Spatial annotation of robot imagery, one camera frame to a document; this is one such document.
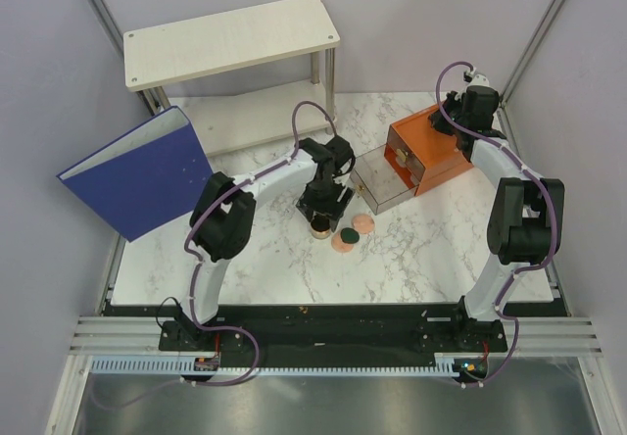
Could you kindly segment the orange drawer organizer box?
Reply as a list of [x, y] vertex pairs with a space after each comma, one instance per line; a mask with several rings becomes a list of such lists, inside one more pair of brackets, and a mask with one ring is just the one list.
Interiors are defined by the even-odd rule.
[[386, 144], [396, 147], [404, 144], [425, 167], [414, 196], [426, 193], [473, 168], [473, 164], [457, 148], [454, 136], [440, 133], [431, 127], [428, 117], [437, 109], [438, 106], [433, 105], [395, 121], [388, 130]]

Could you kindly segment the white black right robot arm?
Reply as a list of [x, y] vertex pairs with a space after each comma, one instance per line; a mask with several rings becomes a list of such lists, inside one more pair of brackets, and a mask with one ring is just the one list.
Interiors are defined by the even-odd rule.
[[439, 98], [431, 126], [456, 139], [456, 147], [496, 188], [487, 225], [490, 256], [471, 290], [459, 301], [463, 317], [449, 325], [451, 343], [471, 350], [484, 338], [481, 322], [503, 318], [505, 304], [527, 272], [552, 260], [560, 243], [565, 187], [515, 155], [506, 136], [492, 128], [498, 92], [470, 84]]

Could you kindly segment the gold round jar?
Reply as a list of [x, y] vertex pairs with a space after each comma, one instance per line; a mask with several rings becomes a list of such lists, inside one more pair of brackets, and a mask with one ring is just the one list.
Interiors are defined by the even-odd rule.
[[331, 225], [328, 217], [315, 216], [310, 222], [312, 236], [315, 239], [325, 239], [331, 234]]

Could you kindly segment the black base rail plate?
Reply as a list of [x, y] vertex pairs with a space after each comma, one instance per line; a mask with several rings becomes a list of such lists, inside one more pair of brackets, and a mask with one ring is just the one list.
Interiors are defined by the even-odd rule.
[[199, 330], [176, 305], [113, 306], [107, 317], [148, 317], [162, 351], [217, 352], [228, 363], [362, 365], [434, 363], [439, 354], [506, 351], [511, 320], [472, 324], [460, 306], [224, 305]]

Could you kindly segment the transparent drawer with gold knob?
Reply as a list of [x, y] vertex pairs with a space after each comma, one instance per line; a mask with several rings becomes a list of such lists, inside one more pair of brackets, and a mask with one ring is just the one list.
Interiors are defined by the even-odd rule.
[[357, 157], [350, 179], [376, 216], [411, 199], [417, 186], [406, 184], [385, 158], [385, 145]]

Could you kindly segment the white two-tier shelf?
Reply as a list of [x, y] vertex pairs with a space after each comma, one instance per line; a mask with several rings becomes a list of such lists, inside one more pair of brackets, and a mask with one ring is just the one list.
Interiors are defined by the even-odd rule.
[[123, 36], [125, 85], [131, 92], [154, 91], [167, 108], [168, 85], [308, 58], [310, 73], [297, 81], [183, 99], [183, 111], [212, 157], [328, 129], [336, 119], [340, 41], [322, 0], [280, 0], [144, 27]]

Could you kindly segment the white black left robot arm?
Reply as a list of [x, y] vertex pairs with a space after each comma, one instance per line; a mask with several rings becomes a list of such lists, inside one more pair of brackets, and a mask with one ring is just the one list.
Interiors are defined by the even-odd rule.
[[297, 211], [312, 230], [334, 232], [354, 196], [340, 177], [350, 173], [355, 163], [349, 141], [335, 135], [325, 144], [306, 138], [276, 164], [247, 174], [212, 174], [184, 242], [184, 251], [197, 260], [189, 291], [181, 300], [188, 319], [180, 336], [186, 344], [204, 350], [214, 342], [210, 320], [217, 315], [225, 273], [248, 245], [257, 210], [288, 190], [302, 188]]

